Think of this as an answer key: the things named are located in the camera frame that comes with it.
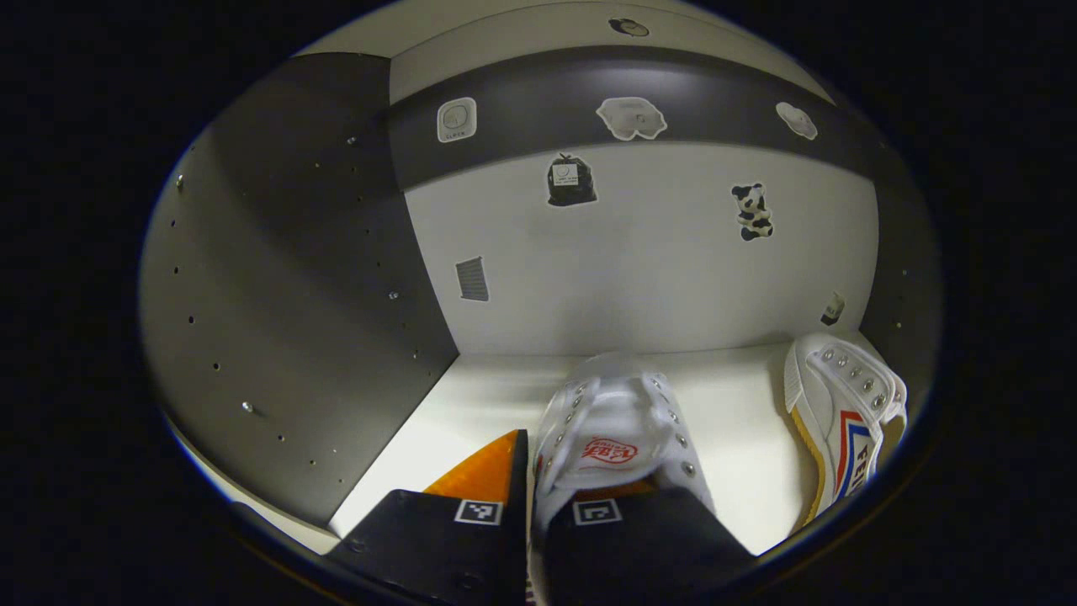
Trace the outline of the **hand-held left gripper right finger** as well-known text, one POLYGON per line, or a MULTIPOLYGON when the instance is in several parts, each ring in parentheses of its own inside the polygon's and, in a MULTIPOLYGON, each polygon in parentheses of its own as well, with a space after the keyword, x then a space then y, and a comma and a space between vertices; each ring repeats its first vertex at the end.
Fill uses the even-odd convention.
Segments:
POLYGON ((756 567, 685 488, 570 502, 538 554, 549 605, 693 603, 756 567))

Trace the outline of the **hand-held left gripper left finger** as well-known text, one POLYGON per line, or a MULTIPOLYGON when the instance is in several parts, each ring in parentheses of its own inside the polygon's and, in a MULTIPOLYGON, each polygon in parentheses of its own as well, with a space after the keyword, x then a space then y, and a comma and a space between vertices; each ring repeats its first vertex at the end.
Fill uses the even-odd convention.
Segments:
POLYGON ((512 429, 422 492, 392 490, 328 560, 401 601, 523 605, 528 434, 512 429))

